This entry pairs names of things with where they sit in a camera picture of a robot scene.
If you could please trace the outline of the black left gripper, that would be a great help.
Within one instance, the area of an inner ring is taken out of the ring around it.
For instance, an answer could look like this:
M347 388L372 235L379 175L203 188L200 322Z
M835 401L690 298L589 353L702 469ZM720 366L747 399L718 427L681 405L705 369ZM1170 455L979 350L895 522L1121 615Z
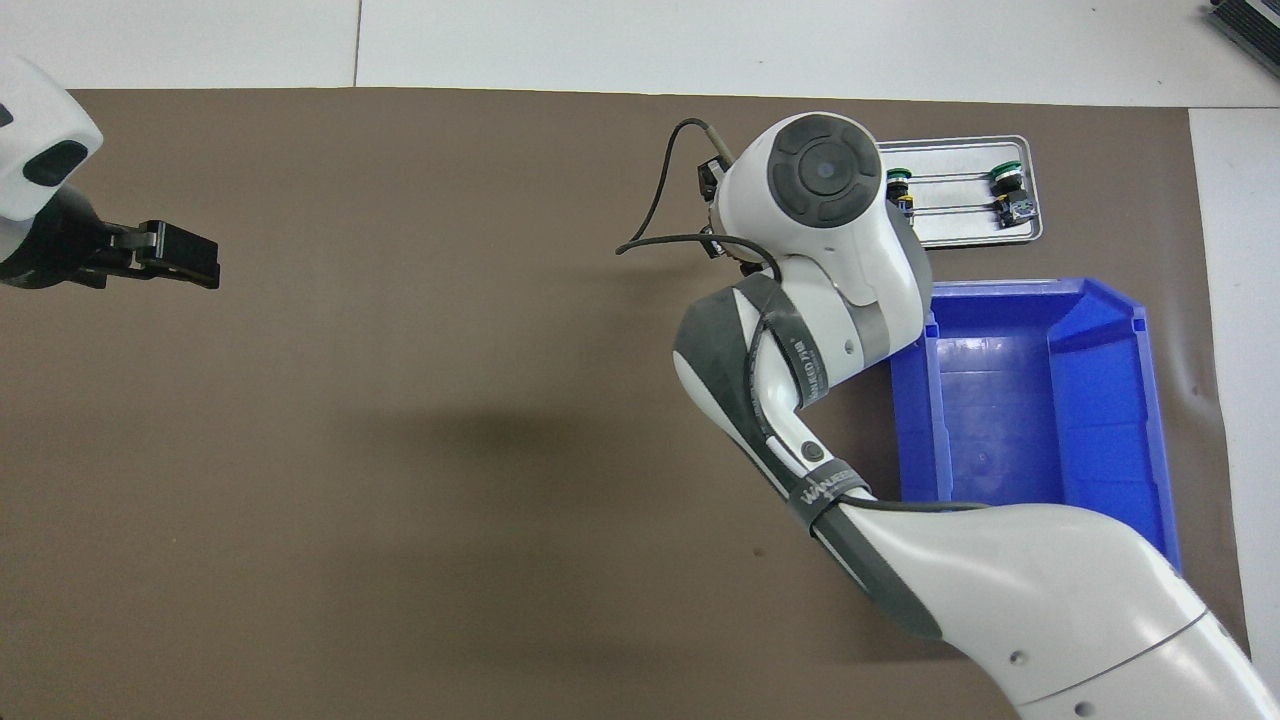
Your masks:
M77 188L60 188L35 215L15 252L3 260L1 281L18 290L46 290L63 282L104 290L108 281L88 266L109 247L122 259L122 277L220 288L216 242L169 222L143 222L111 234Z

